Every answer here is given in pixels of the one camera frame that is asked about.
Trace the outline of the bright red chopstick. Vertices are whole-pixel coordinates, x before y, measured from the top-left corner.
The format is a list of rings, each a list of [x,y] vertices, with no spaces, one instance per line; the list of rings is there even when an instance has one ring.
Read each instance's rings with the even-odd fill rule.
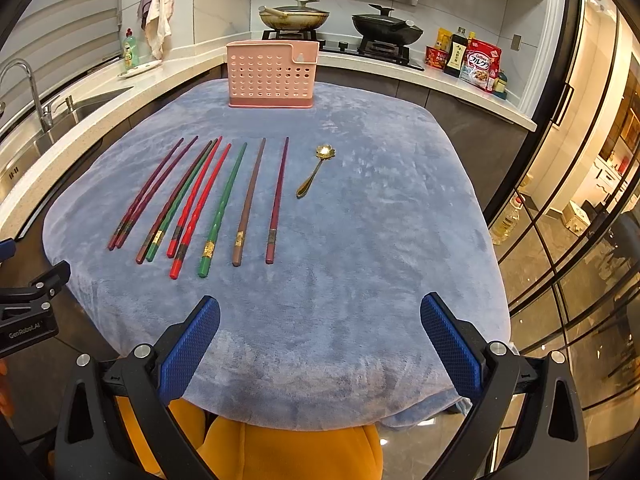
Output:
[[[209,150],[208,154],[206,155],[206,159],[204,159],[204,162],[201,164],[201,168],[198,170],[198,174],[195,177],[195,181],[193,185],[190,187],[190,193],[188,195],[188,199],[186,200],[186,204],[183,207],[182,213],[180,214],[179,220],[175,227],[174,234],[172,234],[171,241],[167,248],[168,258],[174,258],[177,253],[182,234],[184,232],[184,229],[186,228],[186,222],[188,221],[189,214],[191,212],[193,204],[196,198],[198,197],[198,190],[200,189],[202,181],[206,176],[208,167],[212,162],[214,155],[216,154],[216,151],[218,150],[219,145],[221,144],[221,141],[222,141],[222,137],[220,136],[214,142],[213,147]]]
[[[188,252],[191,245],[196,227],[198,226],[198,222],[200,221],[203,209],[208,200],[210,190],[214,186],[221,167],[224,166],[224,161],[226,160],[231,147],[232,144],[228,143],[222,150],[221,155],[216,161],[214,169],[208,176],[206,185],[204,186],[204,190],[201,192],[200,196],[198,196],[198,201],[196,202],[194,209],[191,211],[191,217],[189,221],[186,223],[181,223],[181,226],[184,226],[184,230],[181,232],[180,238],[178,239],[179,244],[176,246],[176,250],[174,253],[174,262],[172,263],[171,269],[169,271],[169,277],[172,280],[176,280],[180,275],[184,259],[186,258],[186,253]]]

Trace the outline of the brown chopstick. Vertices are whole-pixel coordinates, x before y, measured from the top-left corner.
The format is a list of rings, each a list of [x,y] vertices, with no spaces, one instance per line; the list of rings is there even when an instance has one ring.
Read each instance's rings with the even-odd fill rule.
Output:
[[[236,230],[236,237],[232,252],[232,266],[240,266],[242,263],[243,249],[246,237],[246,231],[248,226],[248,219],[250,218],[250,207],[252,206],[253,196],[255,193],[255,186],[259,174],[260,164],[262,163],[262,154],[266,145],[266,139],[262,139],[259,144],[258,152],[254,162],[252,175],[250,176],[250,182],[248,182],[247,190],[245,194],[245,200],[243,204],[242,214],[238,229]]]

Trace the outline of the gold spoon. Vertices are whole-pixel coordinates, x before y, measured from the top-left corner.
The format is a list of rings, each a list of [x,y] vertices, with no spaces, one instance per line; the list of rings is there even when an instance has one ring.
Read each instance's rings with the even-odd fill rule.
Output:
[[[312,173],[309,175],[309,177],[301,185],[299,185],[298,189],[296,190],[296,198],[298,200],[301,200],[307,195],[309,189],[311,188],[311,185],[314,183],[314,178],[318,174],[318,171],[320,170],[322,164],[326,160],[330,160],[334,156],[335,148],[329,144],[323,144],[316,148],[316,157],[318,159],[317,165],[314,167],[314,170],[312,170]]]

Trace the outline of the stainless steel sink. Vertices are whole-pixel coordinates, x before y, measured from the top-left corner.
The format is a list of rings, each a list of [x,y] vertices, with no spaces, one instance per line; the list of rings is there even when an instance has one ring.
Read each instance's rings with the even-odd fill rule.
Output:
[[[105,92],[75,103],[73,114],[53,118],[48,132],[27,127],[13,131],[1,143],[1,199],[4,200],[26,171],[58,140],[104,104],[129,90],[129,87]]]

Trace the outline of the soap dispenser pump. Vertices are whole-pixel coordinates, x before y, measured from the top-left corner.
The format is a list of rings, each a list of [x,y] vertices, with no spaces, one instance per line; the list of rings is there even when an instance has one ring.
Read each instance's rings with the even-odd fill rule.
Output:
[[[72,96],[66,96],[63,101],[59,102],[52,108],[52,114],[54,116],[73,114],[74,111],[75,103]]]

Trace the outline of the patterned plate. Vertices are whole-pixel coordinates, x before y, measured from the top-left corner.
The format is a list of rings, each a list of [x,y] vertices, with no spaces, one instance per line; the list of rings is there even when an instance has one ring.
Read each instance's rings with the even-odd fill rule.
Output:
[[[161,60],[154,60],[150,62],[143,63],[138,66],[131,67],[129,70],[125,70],[118,75],[119,79],[128,79],[131,77],[135,77],[138,75],[142,75],[144,73],[149,72],[150,70],[154,70],[154,68],[160,67],[162,65]]]

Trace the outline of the white window blinds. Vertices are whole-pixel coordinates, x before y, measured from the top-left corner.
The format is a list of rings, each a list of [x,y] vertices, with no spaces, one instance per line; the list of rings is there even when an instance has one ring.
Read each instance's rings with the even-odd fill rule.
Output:
[[[32,0],[1,50],[24,58],[47,89],[97,66],[120,50],[119,0]]]

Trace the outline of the white hanging towel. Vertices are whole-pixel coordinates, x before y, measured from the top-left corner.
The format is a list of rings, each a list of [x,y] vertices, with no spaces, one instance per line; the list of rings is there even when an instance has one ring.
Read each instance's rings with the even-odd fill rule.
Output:
[[[144,36],[156,60],[163,58],[165,40],[171,36],[170,19],[174,5],[175,0],[151,0],[146,11]]]

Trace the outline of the small dark green jar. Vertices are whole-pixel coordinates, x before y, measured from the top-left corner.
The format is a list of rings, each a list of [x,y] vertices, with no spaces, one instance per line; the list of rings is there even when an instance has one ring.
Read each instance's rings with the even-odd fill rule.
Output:
[[[505,100],[506,95],[508,94],[508,92],[506,92],[507,86],[508,86],[508,77],[506,76],[505,72],[500,70],[495,80],[494,88],[492,88],[492,94],[494,96],[498,96],[498,98],[500,99]]]

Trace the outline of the pink perforated utensil holder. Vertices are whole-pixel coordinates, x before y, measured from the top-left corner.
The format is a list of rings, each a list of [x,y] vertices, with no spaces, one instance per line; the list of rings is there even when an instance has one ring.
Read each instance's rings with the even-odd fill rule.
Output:
[[[311,108],[318,41],[243,40],[227,44],[229,105]]]

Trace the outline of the red cereal bag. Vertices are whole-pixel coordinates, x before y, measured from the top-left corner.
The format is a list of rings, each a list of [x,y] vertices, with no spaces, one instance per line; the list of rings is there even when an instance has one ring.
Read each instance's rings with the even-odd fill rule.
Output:
[[[500,72],[501,49],[473,38],[465,50],[460,78],[485,92],[493,92]]]

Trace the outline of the yellow snack bag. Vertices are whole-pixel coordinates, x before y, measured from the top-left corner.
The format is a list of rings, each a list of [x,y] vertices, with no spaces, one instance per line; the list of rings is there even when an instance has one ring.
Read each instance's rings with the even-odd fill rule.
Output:
[[[439,27],[434,48],[442,52],[448,52],[450,49],[451,38],[452,32],[450,32],[448,29]]]

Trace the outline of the black gas stove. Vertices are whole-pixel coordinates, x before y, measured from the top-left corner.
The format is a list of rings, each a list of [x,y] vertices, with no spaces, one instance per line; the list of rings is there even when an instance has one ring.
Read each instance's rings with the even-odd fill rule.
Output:
[[[373,58],[378,61],[410,67],[414,70],[424,70],[424,63],[413,61],[410,58],[408,47],[386,44],[383,41],[367,40],[367,38],[360,38],[355,42],[334,41],[321,38],[314,30],[279,32],[274,29],[266,29],[262,32],[262,40],[317,41],[321,52],[362,56],[363,58]]]

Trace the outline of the black wok with lid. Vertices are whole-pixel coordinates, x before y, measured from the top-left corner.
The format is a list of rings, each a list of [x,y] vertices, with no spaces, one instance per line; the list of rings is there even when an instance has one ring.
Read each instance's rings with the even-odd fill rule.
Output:
[[[352,24],[363,39],[382,41],[395,46],[414,44],[423,35],[423,29],[411,20],[394,18],[393,8],[371,4],[378,13],[360,13],[352,16]]]

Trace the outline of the beige pan with lid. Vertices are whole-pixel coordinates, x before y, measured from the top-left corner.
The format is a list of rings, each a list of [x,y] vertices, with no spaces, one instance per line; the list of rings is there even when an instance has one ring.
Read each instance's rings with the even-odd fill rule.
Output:
[[[296,0],[295,6],[260,6],[258,14],[262,22],[278,32],[306,32],[322,26],[330,16],[311,6],[318,0]]]

